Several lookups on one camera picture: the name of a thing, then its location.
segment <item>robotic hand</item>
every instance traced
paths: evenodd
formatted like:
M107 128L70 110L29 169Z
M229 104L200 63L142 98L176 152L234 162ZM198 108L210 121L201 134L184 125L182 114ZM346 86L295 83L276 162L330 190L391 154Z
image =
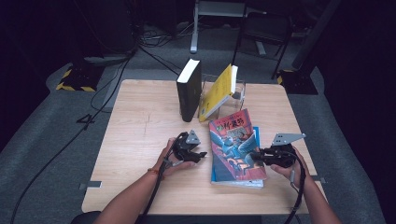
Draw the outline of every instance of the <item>robotic hand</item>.
M257 153L251 154L251 159L261 161L265 165L276 164L284 168L291 167L297 158L297 154L291 142L305 138L305 134L277 133L273 144L268 148L260 148Z
M190 134L187 132L181 133L171 148L175 157L179 160L179 162L177 164L173 164L173 166L178 165L183 161L194 161L195 163L198 163L198 161L200 161L207 153L192 152L192 150L199 144L201 144L201 141L193 130L190 131Z

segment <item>book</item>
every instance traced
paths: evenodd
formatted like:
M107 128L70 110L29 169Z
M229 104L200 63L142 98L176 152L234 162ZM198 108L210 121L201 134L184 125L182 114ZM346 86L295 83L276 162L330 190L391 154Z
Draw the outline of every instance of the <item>book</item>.
M177 94L181 118L190 122L198 108L202 93L201 62L189 59L177 78Z
M203 96L199 108L199 120L204 121L235 93L238 67L228 65Z
M259 151L259 129L247 109L209 121L213 154L212 184L261 189L267 178L265 167L251 159Z

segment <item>yellow book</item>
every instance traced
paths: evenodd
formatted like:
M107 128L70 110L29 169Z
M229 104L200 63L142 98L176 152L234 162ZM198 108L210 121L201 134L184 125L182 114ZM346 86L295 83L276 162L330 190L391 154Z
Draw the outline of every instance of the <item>yellow book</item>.
M237 70L237 66L229 64L204 95L199 109L200 121L206 120L235 93Z

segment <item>clear acrylic book stand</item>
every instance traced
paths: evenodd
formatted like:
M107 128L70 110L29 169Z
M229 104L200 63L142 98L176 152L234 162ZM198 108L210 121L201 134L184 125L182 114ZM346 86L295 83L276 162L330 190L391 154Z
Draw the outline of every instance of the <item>clear acrylic book stand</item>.
M218 77L206 75L204 79L204 84L202 86L202 94L199 103L199 111L201 111L202 103L205 95L212 88L213 83ZM245 100L245 90L246 82L245 80L236 80L235 93L233 97L230 97L219 109L217 109L213 114L211 114L206 120L219 119L231 115L242 109Z

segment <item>black cable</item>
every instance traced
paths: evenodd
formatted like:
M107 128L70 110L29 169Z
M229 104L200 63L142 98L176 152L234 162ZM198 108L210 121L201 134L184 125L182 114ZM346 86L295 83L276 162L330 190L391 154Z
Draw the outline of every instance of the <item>black cable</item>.
M93 119L96 118L96 116L100 113L101 110L103 110L103 108L107 105L107 103L109 102L109 100L111 99L111 97L113 96L113 94L115 93L117 86L120 83L120 78L122 76L122 73L125 69L126 64L128 64L128 62L131 60L131 58L128 59L128 61L125 63L125 65L122 67L121 73L120 73L120 77L119 80L116 84L116 88L114 88L113 92L111 93L111 95L108 97L108 99L105 101L105 103L102 105L102 107L100 108L99 111L97 111L88 121L87 123L84 125L84 127L82 127L70 140L69 142L67 142L62 148L61 150L59 150L41 169L40 171L33 177L33 179L29 182L29 184L26 186L26 188L23 190L20 198L18 199L17 203L15 204L14 207L14 211L12 212L12 216L11 216L11 221L10 223L13 224L14 220L15 220L15 216L17 215L17 211L18 211L18 207L21 204L21 201L24 197L24 195L26 194L27 190L33 185L33 183L37 180L37 178L44 172L44 170L65 150L67 149L67 147L74 141L76 140L76 138L84 131L87 129L88 125L93 121Z
M291 220L293 219L294 215L297 212L297 209L300 207L301 201L303 200L303 194L304 194L304 183L305 183L305 178L306 178L306 173L305 173L305 168L303 166L303 163L301 162L300 158L298 158L298 156L286 152L285 153L293 156L299 163L300 163L300 169L301 169L301 173L300 173L300 190L298 191L298 196L297 196L297 200L289 214L288 219L285 221L285 224L289 224L291 222Z
M297 216L297 215L294 215L294 216L296 217L296 219L297 219L297 222L298 222L299 224L301 224L302 222L301 222L301 220L300 220L299 216Z
M164 59L163 57L161 57L161 56L159 56L159 55L156 55L156 54L151 54L151 55L152 55L153 57L160 58L161 60L163 60L163 61L165 61L165 62L167 62L167 63L172 64L172 65L173 65L174 67L176 67L177 69L183 70L183 68L181 68L181 67L175 65L175 64L172 63L172 62L167 61L166 59Z
M165 63L161 62L160 60L158 60L156 57L154 57L151 53L147 52L145 49L143 49L142 47L139 47L140 49L142 49L145 53L147 53L147 55L149 55L151 58L153 58L154 60L156 60L157 62L161 63L163 66L165 66L167 69L169 69L171 72L175 73L177 76L179 75L179 73L175 72L172 68L170 68L168 65L166 65Z
M178 34L176 35L176 37L173 37L173 36L170 36L170 35L157 35L157 32L155 30L146 31L142 35L143 37L140 38L140 45L144 46L144 47L147 47L147 48L162 47L162 46L166 45L167 43L169 43L171 41L182 39L186 35L192 35L192 33L183 35L183 33L185 31L189 30L189 28L191 28L192 26L193 26L193 23L189 24L188 26L186 26L183 29L180 29L178 31ZM157 39L157 42L154 43L154 44L150 44L150 43L147 42L147 40L149 40L149 39L150 40Z
M181 135L182 135L182 133L178 135L176 140L179 139ZM146 219L147 214L149 213L151 204L154 201L155 195L157 194L158 188L160 187L161 180L163 179L163 172L165 171L166 165L167 165L166 161L169 161L169 156L173 153L172 148L174 147L176 140L173 142L172 146L169 147L168 152L166 153L165 157L163 158L163 163L161 164L160 170L158 171L158 177L157 177L157 181L155 183L154 190L152 191L151 197L148 200L148 205L146 206L145 211L139 217L139 219L136 221L136 223L143 224Z
M92 64L92 66L95 66L95 67L109 67L109 66L116 65L119 63L125 63L130 57L132 57L132 55L134 55L134 54L133 53L127 54L123 58L120 58L120 59L101 60L101 61L97 61L97 62L87 61L87 62Z
M106 86L108 86L114 79L116 79L116 77L119 75L119 70L120 70L120 68L122 67L122 64L120 64L120 66L119 66L119 68L117 69L117 73L116 73L116 75L113 77L113 78L111 78L108 82L107 82L107 84L104 86L104 87L102 87L99 91L97 91L96 92L96 94L91 98L91 107L93 108L93 109L95 109L96 111L100 111L100 108L96 108L94 105L93 105L93 99L96 97L96 95L100 92L100 91L102 91ZM102 112L102 113L111 113L111 111L104 111L104 110L101 110L100 112Z

